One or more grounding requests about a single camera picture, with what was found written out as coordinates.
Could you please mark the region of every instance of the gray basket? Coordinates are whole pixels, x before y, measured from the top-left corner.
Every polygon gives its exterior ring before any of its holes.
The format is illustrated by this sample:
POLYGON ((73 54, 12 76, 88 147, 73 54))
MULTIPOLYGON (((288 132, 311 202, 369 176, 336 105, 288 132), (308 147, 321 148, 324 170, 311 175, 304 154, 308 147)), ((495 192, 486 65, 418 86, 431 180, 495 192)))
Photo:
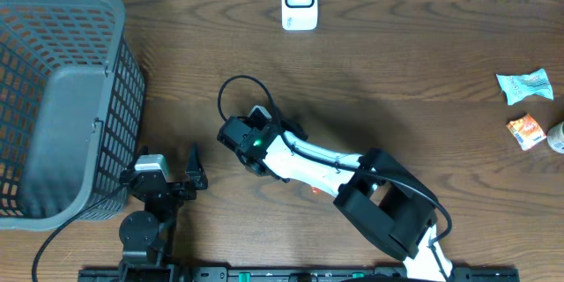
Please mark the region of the gray basket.
POLYGON ((0 0, 0 229, 54 228, 118 187, 145 100, 124 21, 120 0, 0 0))

